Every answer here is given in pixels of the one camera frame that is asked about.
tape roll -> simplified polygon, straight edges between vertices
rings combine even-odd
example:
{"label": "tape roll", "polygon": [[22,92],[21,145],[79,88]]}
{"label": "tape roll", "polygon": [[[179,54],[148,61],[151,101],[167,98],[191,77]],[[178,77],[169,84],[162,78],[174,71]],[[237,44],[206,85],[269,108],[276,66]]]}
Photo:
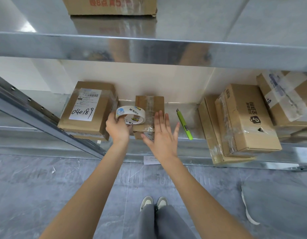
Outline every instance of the tape roll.
{"label": "tape roll", "polygon": [[137,106],[122,106],[116,110],[116,119],[124,115],[128,125],[141,124],[146,120],[146,112]]}

gray floor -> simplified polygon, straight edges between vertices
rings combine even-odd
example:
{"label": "gray floor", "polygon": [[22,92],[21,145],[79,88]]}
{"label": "gray floor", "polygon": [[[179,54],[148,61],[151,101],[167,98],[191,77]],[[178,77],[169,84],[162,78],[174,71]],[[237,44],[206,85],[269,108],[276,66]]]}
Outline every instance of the gray floor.
{"label": "gray floor", "polygon": [[[38,238],[98,163],[96,160],[0,155],[0,238]],[[247,221],[240,195],[241,182],[270,180],[307,186],[307,172],[187,168],[256,238],[295,238]],[[179,193],[163,168],[140,163],[122,165],[94,238],[133,238],[139,206],[146,195],[154,200],[166,196],[199,238]]]}

gray pants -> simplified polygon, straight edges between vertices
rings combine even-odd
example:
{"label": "gray pants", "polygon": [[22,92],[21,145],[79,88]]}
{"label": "gray pants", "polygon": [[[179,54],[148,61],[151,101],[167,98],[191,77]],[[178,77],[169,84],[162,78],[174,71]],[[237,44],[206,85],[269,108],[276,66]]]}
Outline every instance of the gray pants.
{"label": "gray pants", "polygon": [[154,211],[153,205],[146,205],[140,212],[135,237],[137,239],[196,238],[171,205],[164,206],[157,212]]}

green utility knife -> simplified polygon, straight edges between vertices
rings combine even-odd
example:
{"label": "green utility knife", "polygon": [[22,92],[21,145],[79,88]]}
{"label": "green utility knife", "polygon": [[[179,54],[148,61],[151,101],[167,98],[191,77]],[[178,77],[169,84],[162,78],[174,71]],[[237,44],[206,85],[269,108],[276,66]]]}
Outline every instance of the green utility knife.
{"label": "green utility knife", "polygon": [[180,122],[181,122],[181,125],[183,126],[184,131],[186,132],[186,134],[187,134],[189,140],[192,140],[193,137],[192,137],[192,135],[191,135],[191,132],[190,132],[189,129],[187,128],[186,121],[184,120],[184,118],[183,118],[181,112],[179,111],[179,109],[177,109],[177,115],[178,115],[178,117],[179,117],[179,120],[180,120]]}

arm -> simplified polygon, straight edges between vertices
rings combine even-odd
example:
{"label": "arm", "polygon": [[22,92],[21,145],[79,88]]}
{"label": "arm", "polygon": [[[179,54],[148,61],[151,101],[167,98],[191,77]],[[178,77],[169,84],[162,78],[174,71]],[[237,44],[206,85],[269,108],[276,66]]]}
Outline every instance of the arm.
{"label": "arm", "polygon": [[143,141],[166,170],[178,190],[202,239],[251,239],[251,234],[230,215],[183,166],[177,157],[179,123],[172,134],[169,115],[155,115],[155,140]]}
{"label": "arm", "polygon": [[113,145],[97,168],[44,230],[40,239],[92,238],[102,210],[126,155],[129,129],[124,117],[111,113],[106,130]]}

